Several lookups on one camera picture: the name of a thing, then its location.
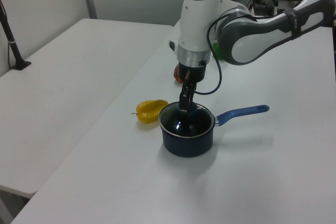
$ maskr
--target white table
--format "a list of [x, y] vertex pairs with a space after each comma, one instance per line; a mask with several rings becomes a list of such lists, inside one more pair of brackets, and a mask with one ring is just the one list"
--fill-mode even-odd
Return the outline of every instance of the white table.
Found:
[[[158, 123], [131, 113], [143, 100], [174, 102], [181, 86], [167, 46], [142, 66], [13, 224], [333, 223], [336, 220], [336, 85], [332, 34], [318, 28], [245, 66], [222, 62], [223, 84], [194, 101], [213, 113], [270, 110], [214, 129], [213, 147], [181, 158]], [[214, 60], [198, 85], [217, 85]]]
[[83, 19], [0, 78], [0, 189], [31, 197], [171, 26]]

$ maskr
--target blue handle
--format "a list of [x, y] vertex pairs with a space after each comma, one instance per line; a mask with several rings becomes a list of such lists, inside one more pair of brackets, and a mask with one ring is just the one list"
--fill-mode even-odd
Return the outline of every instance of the blue handle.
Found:
[[237, 110], [230, 110], [227, 111], [217, 117], [217, 120], [219, 122], [219, 125], [223, 125], [227, 121], [229, 121], [232, 118], [236, 118], [237, 116], [243, 116], [243, 115], [252, 115], [252, 114], [258, 114], [267, 112], [269, 110], [269, 106], [267, 105], [259, 105], [254, 107], [248, 107], [248, 108], [242, 108]]

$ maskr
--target yellow bell pepper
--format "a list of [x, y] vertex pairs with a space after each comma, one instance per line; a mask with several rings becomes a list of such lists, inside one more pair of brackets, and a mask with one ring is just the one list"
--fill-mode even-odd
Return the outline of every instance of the yellow bell pepper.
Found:
[[159, 117], [160, 111], [167, 105], [168, 102], [164, 100], [140, 102], [138, 106], [136, 106], [138, 120], [146, 124], [156, 121]]

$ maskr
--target dark blue saucepan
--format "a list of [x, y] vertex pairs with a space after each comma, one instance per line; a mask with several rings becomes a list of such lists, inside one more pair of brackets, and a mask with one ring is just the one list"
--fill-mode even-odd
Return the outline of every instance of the dark blue saucepan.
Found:
[[193, 103], [187, 118], [171, 103], [159, 115], [163, 144], [171, 153], [180, 157], [195, 157], [208, 151], [213, 142], [213, 129], [237, 116], [267, 112], [269, 106], [260, 105], [227, 111], [215, 117], [206, 107]]

